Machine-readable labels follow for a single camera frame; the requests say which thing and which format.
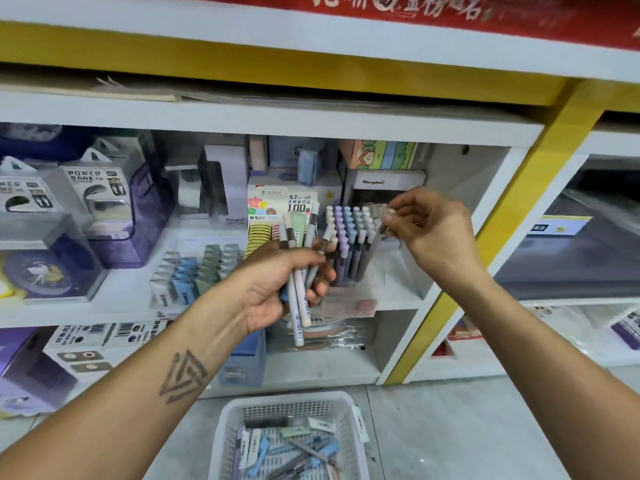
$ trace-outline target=white plastic basket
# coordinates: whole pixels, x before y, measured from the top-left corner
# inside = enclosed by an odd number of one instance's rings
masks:
[[[220,421],[213,439],[209,480],[231,480],[234,453],[236,450],[236,433],[248,419],[268,419],[293,416],[295,419],[313,417],[330,420],[335,423],[336,439],[340,442],[340,450],[336,462],[340,467],[340,480],[369,480],[367,456],[356,427],[356,419],[352,410],[355,403],[350,395],[343,391],[309,392],[304,394],[270,395],[247,397],[230,401],[220,413]],[[278,434],[278,428],[262,430],[273,442],[269,448],[283,446],[287,441]],[[267,456],[255,478],[263,480],[267,475],[292,460],[300,452]],[[249,479],[247,473],[239,475],[240,479]],[[306,472],[306,480],[328,479],[324,465]]]

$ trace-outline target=tile floor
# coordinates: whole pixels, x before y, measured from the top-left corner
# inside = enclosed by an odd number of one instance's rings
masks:
[[[640,366],[611,371],[640,392]],[[568,479],[508,378],[340,389],[362,410],[372,480]],[[197,401],[145,480],[207,480],[213,434],[229,400]],[[0,451],[42,420],[0,421]]]

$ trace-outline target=tattoo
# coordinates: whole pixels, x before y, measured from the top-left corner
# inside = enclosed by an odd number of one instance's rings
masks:
[[[204,386],[207,375],[207,370],[190,350],[183,355],[176,352],[158,395],[169,394],[166,404],[179,401],[199,391]]]

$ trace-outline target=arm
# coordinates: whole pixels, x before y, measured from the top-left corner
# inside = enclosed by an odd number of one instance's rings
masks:
[[[293,268],[321,265],[310,249],[256,250],[176,322],[0,455],[0,478],[137,480],[247,333],[284,313],[278,291]],[[311,304],[328,288],[316,279]]]
[[[384,217],[480,329],[574,479],[636,478],[640,395],[529,313],[484,269],[468,209],[420,187]]]

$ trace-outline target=hand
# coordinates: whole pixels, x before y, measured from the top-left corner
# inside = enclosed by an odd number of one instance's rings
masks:
[[[320,302],[329,290],[329,282],[335,279],[335,271],[323,255],[308,248],[281,250],[277,241],[266,242],[252,252],[222,283],[239,300],[246,333],[271,325],[288,313],[280,301],[280,288],[293,269],[318,265],[314,286],[307,290],[309,306]]]
[[[477,252],[471,213],[459,201],[416,187],[389,203],[382,220],[446,293],[488,276]]]

